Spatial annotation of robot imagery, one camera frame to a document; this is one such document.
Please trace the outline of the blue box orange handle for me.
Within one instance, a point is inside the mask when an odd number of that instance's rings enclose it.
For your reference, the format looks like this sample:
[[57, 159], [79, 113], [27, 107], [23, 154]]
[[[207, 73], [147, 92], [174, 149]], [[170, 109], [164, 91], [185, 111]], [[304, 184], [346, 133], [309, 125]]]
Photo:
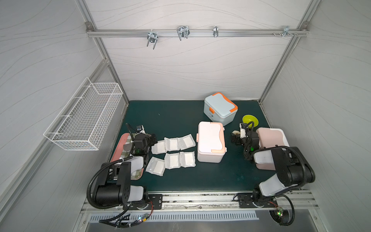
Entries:
[[212, 122], [226, 126], [234, 120], [238, 106], [218, 92], [205, 98], [203, 111]]

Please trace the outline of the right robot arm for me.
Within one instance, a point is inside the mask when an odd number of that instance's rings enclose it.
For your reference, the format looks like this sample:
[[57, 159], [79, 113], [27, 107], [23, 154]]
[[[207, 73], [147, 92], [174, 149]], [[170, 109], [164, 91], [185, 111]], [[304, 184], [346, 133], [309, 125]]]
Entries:
[[244, 158], [260, 170], [274, 171], [274, 175], [258, 184], [252, 193], [237, 193], [233, 201], [240, 208], [270, 207], [271, 218], [281, 226], [289, 226], [295, 219], [293, 202], [286, 195], [315, 181], [315, 173], [298, 147], [291, 147], [282, 129], [250, 128], [234, 130], [231, 141], [243, 146]]

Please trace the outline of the white box peach handle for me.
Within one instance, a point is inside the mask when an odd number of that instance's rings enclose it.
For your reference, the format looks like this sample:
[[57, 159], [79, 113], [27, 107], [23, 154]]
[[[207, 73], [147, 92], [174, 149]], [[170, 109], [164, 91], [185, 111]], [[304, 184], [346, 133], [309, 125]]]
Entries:
[[198, 161], [220, 163], [227, 152], [223, 124], [202, 121], [196, 137]]

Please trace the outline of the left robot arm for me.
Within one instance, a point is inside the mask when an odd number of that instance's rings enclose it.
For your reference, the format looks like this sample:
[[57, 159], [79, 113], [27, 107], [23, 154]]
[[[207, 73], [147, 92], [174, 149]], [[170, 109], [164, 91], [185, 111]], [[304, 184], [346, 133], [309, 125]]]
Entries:
[[96, 209], [121, 206], [118, 215], [99, 222], [120, 229], [147, 221], [154, 210], [162, 209], [161, 194], [149, 194], [145, 186], [134, 186], [135, 175], [142, 175], [149, 162], [154, 134], [125, 133], [119, 139], [110, 162], [103, 163], [87, 187], [87, 201]]

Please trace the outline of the pink first aid box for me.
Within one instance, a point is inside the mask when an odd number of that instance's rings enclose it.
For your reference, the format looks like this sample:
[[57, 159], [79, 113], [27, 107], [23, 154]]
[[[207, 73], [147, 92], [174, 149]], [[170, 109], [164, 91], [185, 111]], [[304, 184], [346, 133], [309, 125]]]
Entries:
[[[260, 149], [274, 148], [276, 146], [289, 146], [288, 140], [281, 129], [276, 128], [259, 128]], [[275, 171], [273, 157], [270, 151], [261, 151], [254, 154], [256, 167], [261, 170]]]

